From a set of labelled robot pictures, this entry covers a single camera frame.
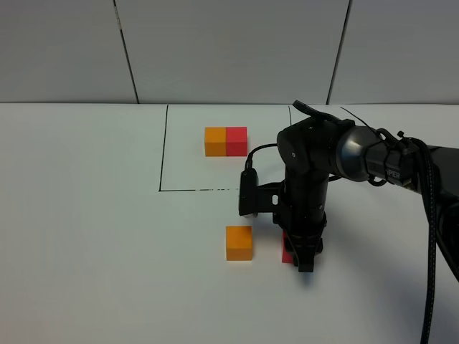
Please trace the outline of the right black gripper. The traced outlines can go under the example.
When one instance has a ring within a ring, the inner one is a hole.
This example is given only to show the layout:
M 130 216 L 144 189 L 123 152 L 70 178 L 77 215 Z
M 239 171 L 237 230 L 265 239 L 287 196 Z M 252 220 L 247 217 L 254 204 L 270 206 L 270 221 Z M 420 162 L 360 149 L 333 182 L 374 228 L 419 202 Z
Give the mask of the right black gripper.
M 280 190 L 275 223 L 287 234 L 293 264 L 299 272 L 313 272 L 314 259 L 323 250 L 328 174 L 287 171 Z

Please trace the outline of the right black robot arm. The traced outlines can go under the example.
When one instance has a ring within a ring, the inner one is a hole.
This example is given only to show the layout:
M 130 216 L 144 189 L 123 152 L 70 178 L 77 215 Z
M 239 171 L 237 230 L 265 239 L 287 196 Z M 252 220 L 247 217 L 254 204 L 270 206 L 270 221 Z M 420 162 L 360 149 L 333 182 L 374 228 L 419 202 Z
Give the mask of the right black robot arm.
M 422 194 L 437 225 L 435 242 L 458 274 L 458 149 L 424 146 L 385 129 L 356 125 L 295 101 L 305 120 L 280 131 L 285 164 L 280 202 L 287 209 L 284 231 L 302 272 L 312 272 L 326 225 L 324 204 L 330 176 L 373 185 L 387 182 Z

